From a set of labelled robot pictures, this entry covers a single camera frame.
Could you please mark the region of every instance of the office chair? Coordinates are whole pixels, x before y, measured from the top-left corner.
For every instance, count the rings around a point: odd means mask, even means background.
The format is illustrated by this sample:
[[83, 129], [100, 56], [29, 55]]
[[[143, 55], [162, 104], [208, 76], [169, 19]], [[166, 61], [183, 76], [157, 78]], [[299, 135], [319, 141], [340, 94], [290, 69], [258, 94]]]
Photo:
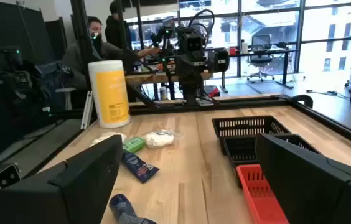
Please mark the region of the office chair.
[[[251, 40], [251, 48], [253, 51], [266, 51], [271, 48], [271, 35], [254, 35]], [[248, 81], [253, 77], [258, 77], [262, 82], [263, 76], [271, 76], [273, 80], [275, 77], [273, 75], [264, 73], [261, 71], [261, 68], [267, 66], [270, 62], [273, 61], [272, 55], [252, 55], [249, 57], [249, 63], [258, 67], [258, 73], [251, 74], [248, 77]]]

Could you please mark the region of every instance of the red plastic basket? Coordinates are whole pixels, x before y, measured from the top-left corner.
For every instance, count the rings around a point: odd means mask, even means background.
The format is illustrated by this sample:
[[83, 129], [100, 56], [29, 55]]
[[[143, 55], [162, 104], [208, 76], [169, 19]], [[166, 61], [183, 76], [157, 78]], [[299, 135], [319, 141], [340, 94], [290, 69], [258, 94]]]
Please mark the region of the red plastic basket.
[[259, 164], [236, 167], [255, 224], [289, 223]]

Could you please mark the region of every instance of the black jacket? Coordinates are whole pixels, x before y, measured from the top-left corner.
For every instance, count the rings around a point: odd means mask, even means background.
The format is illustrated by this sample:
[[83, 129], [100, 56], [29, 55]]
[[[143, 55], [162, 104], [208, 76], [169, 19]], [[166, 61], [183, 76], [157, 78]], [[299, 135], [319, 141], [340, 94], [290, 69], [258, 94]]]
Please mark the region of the black jacket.
[[[124, 22], [124, 26], [126, 28], [126, 43], [130, 50], [133, 48], [131, 47], [131, 33], [130, 29], [127, 25], [127, 22]], [[105, 29], [106, 41], [111, 43], [118, 48], [121, 47], [121, 36], [120, 36], [120, 23], [113, 16], [108, 16], [106, 19], [106, 29]]]

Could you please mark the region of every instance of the black basket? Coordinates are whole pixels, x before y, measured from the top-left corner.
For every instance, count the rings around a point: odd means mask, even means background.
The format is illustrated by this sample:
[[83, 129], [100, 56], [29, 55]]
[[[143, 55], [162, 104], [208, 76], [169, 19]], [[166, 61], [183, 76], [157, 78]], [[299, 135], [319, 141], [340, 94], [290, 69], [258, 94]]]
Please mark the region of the black basket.
[[226, 156], [222, 138], [230, 136], [250, 136], [259, 133], [283, 134], [290, 133], [273, 116], [252, 116], [241, 118], [217, 118], [213, 119], [215, 134], [219, 138], [221, 152]]
[[[283, 139], [303, 149], [320, 154], [312, 145], [296, 134], [274, 134], [275, 137]], [[256, 158], [256, 137], [227, 137], [222, 139], [228, 159], [236, 177], [236, 182], [242, 188], [236, 167], [247, 164], [260, 164]]]

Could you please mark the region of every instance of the wooden tabletop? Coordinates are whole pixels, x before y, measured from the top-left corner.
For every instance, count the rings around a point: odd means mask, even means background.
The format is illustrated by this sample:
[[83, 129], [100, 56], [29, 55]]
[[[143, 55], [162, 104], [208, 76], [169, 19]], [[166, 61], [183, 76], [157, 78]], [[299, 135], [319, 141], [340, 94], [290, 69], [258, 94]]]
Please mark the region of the wooden tabletop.
[[[158, 224], [253, 223], [229, 161], [220, 152], [212, 118], [261, 115], [274, 116], [325, 156], [351, 165], [351, 141], [290, 106], [279, 106], [133, 116], [130, 124], [112, 130], [95, 122], [43, 170], [85, 150], [107, 131], [140, 136], [153, 130], [174, 130], [180, 138], [173, 145], [137, 152], [160, 171], [141, 184], [121, 165], [112, 196], [125, 194], [138, 216]], [[101, 223], [116, 223], [110, 209], [106, 209]]]
[[[203, 72], [201, 74], [203, 80], [209, 80], [213, 77], [212, 73]], [[171, 77], [173, 82], [178, 82], [178, 76]], [[126, 75], [126, 82], [129, 84], [141, 84], [141, 83], [166, 83], [169, 82], [168, 77], [164, 72], [157, 73], [155, 75]]]

